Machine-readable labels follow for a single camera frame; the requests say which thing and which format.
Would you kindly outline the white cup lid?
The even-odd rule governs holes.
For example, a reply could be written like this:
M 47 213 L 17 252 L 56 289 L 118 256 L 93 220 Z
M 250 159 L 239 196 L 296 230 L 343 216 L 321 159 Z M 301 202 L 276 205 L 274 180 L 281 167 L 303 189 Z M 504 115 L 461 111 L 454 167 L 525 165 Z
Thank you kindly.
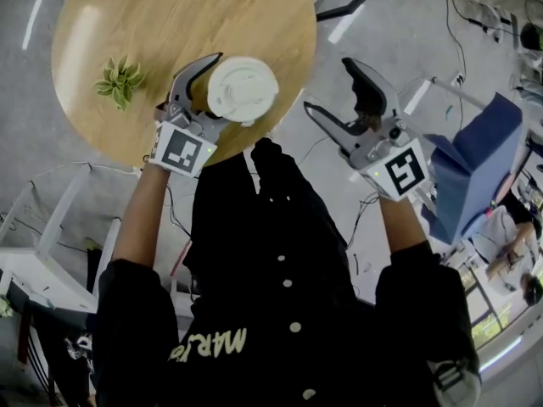
M 210 111 L 242 126 L 252 126 L 275 102 L 279 85 L 263 61 L 234 56 L 213 69 L 207 86 Z

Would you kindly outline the small potted green plant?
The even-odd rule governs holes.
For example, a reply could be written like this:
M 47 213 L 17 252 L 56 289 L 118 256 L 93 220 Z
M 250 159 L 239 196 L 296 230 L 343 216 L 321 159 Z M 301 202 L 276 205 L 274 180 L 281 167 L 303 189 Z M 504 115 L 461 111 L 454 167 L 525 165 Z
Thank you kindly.
M 134 92 L 145 80 L 139 63 L 127 63 L 125 55 L 118 62 L 109 58 L 102 78 L 94 84 L 96 93 L 111 98 L 118 110 L 125 111 L 131 104 Z

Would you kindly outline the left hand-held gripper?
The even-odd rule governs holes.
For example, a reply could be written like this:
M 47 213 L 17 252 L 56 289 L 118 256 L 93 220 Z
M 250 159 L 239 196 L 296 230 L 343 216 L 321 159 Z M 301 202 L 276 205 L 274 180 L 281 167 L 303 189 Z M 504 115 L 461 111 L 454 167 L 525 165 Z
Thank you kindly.
M 218 137 L 234 121 L 192 110 L 192 84 L 222 56 L 221 52 L 204 56 L 175 73 L 168 98 L 155 109 L 156 132 L 149 163 L 194 177 L 217 150 Z

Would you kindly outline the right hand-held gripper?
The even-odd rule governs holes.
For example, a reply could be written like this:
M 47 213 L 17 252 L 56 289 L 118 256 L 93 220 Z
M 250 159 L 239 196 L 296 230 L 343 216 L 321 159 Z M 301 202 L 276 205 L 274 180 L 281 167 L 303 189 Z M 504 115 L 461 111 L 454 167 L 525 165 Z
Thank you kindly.
M 421 143 L 400 117 L 399 99 L 392 85 L 359 60 L 343 58 L 342 63 L 352 79 L 358 119 L 345 123 L 309 102 L 304 102 L 304 110 L 379 194 L 400 201 L 428 179 Z

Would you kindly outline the person in black shirt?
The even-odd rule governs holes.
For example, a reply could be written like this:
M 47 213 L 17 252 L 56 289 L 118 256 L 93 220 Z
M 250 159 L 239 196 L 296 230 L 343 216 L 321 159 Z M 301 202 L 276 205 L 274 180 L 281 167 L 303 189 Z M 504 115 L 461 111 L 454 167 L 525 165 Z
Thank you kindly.
M 443 407 L 479 390 L 459 273 L 390 254 L 365 308 L 326 205 L 271 139 L 202 170 L 191 241 L 184 337 L 154 267 L 100 276 L 97 407 Z

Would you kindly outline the person's left forearm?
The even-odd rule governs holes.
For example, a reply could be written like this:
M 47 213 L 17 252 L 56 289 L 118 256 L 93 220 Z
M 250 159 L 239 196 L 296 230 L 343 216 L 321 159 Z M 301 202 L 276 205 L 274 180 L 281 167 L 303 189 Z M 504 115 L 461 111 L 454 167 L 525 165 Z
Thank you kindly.
M 154 267 L 165 192 L 171 173 L 147 163 L 121 221 L 112 259 Z

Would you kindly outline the person's right forearm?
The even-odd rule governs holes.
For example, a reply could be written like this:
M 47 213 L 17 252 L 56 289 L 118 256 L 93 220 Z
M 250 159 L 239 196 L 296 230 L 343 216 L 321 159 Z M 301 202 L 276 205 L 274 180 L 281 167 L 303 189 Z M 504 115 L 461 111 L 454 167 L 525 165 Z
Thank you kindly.
M 380 197 L 379 206 L 392 260 L 432 259 L 434 254 L 408 198 Z

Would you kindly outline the round wooden table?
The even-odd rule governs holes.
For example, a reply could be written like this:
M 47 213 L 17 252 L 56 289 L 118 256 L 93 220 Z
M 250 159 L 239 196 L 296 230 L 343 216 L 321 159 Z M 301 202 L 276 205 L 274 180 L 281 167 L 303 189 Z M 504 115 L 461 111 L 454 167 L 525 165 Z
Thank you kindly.
M 154 143 L 154 108 L 186 64 L 212 53 L 265 62 L 279 93 L 252 126 L 230 124 L 212 163 L 260 140 L 291 109 L 316 50 L 312 0 L 65 0 L 54 33 L 51 67 L 61 107 L 99 152 L 139 166 Z M 145 80 L 125 111 L 96 93 L 109 58 L 139 63 Z

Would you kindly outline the white desk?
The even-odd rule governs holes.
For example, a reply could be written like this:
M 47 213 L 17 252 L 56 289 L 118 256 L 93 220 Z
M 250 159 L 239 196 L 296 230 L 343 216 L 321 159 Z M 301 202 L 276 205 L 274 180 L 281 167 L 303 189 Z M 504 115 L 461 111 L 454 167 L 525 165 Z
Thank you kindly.
M 35 179 L 42 174 L 33 176 L 25 184 L 9 212 L 5 216 L 0 215 L 0 298 L 3 300 L 7 299 L 9 287 L 15 285 L 31 302 L 50 309 L 88 314 L 97 311 L 98 286 L 93 286 L 88 291 L 74 279 L 53 257 L 53 247 L 60 244 L 62 221 L 92 172 L 103 169 L 139 177 L 141 170 L 137 167 L 131 171 L 121 170 L 82 161 L 77 164 L 79 169 L 55 206 L 44 230 L 39 233 L 36 245 L 29 248 L 9 248 L 3 246 L 3 240 L 15 223 L 16 216 L 24 208 L 25 200 L 36 191 Z

